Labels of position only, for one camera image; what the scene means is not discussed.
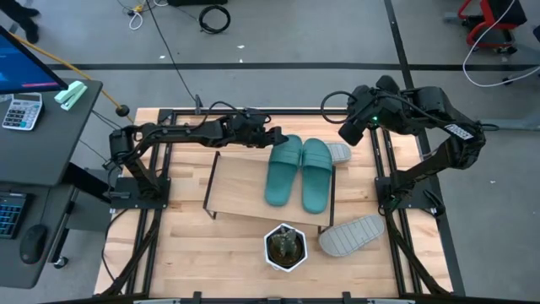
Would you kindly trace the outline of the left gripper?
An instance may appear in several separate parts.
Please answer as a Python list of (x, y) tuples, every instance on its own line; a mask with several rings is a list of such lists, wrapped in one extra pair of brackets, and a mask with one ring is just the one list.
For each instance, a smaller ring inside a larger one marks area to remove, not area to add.
[(273, 127), (266, 131), (264, 125), (271, 121), (271, 117), (260, 111), (242, 111), (234, 116), (229, 123), (229, 130), (232, 135), (232, 144), (241, 144), (247, 147), (266, 147), (268, 145), (278, 146), (289, 140), (289, 137), (282, 135), (281, 127)]

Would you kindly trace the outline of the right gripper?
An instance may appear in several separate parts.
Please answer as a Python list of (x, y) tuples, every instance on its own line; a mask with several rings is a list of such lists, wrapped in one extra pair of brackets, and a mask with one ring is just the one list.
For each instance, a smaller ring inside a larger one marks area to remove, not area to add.
[(348, 121), (338, 134), (349, 145), (356, 146), (364, 137), (365, 127), (378, 127), (380, 109), (377, 103), (377, 91), (365, 84), (354, 89), (348, 98)]

